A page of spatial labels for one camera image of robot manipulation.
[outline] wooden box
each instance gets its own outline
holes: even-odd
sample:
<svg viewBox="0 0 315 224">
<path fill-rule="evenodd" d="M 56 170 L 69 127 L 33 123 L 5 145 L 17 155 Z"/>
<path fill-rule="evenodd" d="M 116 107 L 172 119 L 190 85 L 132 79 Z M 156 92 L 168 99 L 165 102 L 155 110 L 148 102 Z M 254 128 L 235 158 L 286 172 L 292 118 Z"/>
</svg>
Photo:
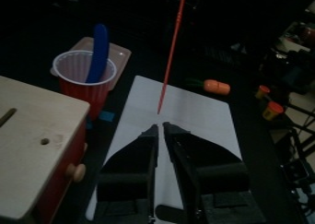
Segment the wooden box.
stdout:
<svg viewBox="0 0 315 224">
<path fill-rule="evenodd" d="M 85 166 L 88 103 L 0 77 L 0 223 L 52 222 Z"/>
</svg>

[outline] blue tape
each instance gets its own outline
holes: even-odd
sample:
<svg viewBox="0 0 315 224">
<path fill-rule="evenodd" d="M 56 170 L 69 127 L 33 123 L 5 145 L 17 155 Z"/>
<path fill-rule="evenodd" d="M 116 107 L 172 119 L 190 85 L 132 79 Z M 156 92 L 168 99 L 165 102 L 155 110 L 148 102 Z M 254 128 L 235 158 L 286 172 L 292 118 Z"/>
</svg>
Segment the blue tape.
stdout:
<svg viewBox="0 0 315 224">
<path fill-rule="evenodd" d="M 113 122 L 115 114 L 112 112 L 101 111 L 99 118 L 107 122 Z"/>
</svg>

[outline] table surface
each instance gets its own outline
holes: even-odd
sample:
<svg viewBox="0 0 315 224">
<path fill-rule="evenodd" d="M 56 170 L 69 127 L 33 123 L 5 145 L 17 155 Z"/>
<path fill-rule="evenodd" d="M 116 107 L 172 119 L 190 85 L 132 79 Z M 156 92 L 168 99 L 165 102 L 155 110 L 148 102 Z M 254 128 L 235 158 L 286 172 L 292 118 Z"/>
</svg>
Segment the table surface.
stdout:
<svg viewBox="0 0 315 224">
<path fill-rule="evenodd" d="M 52 13 L 20 29 L 1 40 L 0 75 L 59 91 L 57 79 L 49 73 L 53 58 L 83 37 L 92 36 L 93 25 L 95 23 L 85 19 Z M 55 217 L 55 224 L 88 223 L 87 205 L 117 129 L 133 78 L 143 76 L 159 82 L 164 80 L 167 53 L 156 51 L 153 44 L 139 35 L 127 33 L 109 24 L 108 29 L 109 41 L 131 50 L 132 55 L 103 108 L 113 118 L 97 120 L 87 130 L 88 148 L 83 160 L 87 165 L 87 176 L 80 183 L 71 185 Z M 214 63 L 202 49 L 192 53 L 175 54 L 168 84 L 227 103 L 242 157 L 250 172 L 252 195 L 267 222 L 304 223 L 291 191 L 287 189 L 268 128 L 260 117 L 252 85 L 248 83 L 250 75 L 231 66 Z M 210 95 L 202 88 L 188 88 L 184 84 L 187 77 L 200 80 L 212 78 L 228 83 L 230 94 Z"/>
</svg>

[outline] red cup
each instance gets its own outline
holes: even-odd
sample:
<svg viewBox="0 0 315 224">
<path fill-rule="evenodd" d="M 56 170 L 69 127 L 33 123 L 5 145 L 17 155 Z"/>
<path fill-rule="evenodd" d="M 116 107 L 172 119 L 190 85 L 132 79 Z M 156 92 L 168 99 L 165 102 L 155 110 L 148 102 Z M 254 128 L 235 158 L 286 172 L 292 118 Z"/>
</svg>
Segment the red cup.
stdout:
<svg viewBox="0 0 315 224">
<path fill-rule="evenodd" d="M 108 59 L 103 77 L 96 83 L 85 83 L 92 61 L 91 51 L 68 51 L 53 60 L 61 93 L 89 103 L 89 120 L 93 121 L 103 110 L 109 83 L 116 76 L 116 65 Z"/>
</svg>

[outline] dark background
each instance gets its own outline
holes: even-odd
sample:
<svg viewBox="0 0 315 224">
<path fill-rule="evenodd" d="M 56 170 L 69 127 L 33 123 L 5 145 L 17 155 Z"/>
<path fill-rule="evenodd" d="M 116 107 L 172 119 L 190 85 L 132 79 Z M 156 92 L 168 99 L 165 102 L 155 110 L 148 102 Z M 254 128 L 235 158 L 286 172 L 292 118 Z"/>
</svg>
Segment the dark background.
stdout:
<svg viewBox="0 0 315 224">
<path fill-rule="evenodd" d="M 218 97 L 230 104 L 251 188 L 268 223 L 303 223 L 279 169 L 267 125 L 252 97 L 260 83 L 251 74 L 266 49 L 312 0 L 187 0 L 170 84 L 186 88 L 186 77 L 212 77 L 228 82 L 231 94 Z M 96 23 L 109 31 L 109 41 L 132 51 L 119 83 L 104 109 L 113 122 L 97 120 L 87 130 L 88 150 L 83 162 L 87 176 L 72 184 L 55 224 L 87 223 L 85 210 L 97 182 L 105 152 L 119 123 L 124 102 L 140 75 L 163 81 L 176 0 L 1 0 L 0 74 L 59 91 L 49 69 L 55 57 L 85 36 Z M 240 42 L 251 53 L 239 67 L 215 64 L 210 46 Z M 202 89 L 188 88 L 203 95 Z"/>
</svg>

